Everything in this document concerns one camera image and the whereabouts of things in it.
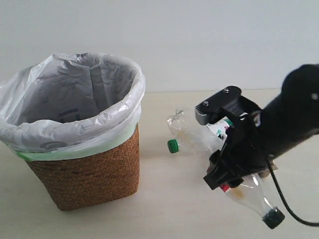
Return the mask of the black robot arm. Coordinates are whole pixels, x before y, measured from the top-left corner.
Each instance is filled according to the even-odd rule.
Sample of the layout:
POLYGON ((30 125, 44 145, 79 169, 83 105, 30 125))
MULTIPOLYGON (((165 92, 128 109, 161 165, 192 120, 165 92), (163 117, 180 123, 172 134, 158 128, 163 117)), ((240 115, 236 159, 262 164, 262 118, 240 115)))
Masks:
POLYGON ((204 181, 211 189, 237 187, 247 175, 319 132, 319 67, 305 64, 290 72, 281 92, 264 108, 228 86, 195 107, 200 125, 228 118, 232 125, 221 149, 210 157, 204 181))

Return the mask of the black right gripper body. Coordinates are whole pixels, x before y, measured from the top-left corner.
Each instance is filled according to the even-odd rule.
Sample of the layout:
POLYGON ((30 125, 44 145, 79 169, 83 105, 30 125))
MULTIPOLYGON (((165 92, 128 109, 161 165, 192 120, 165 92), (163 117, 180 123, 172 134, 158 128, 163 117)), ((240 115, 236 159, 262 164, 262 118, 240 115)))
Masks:
POLYGON ((255 122, 260 112, 261 108, 244 96, 226 107, 226 116, 233 126, 227 130, 228 139, 221 156, 231 174, 259 173, 267 168, 255 122))

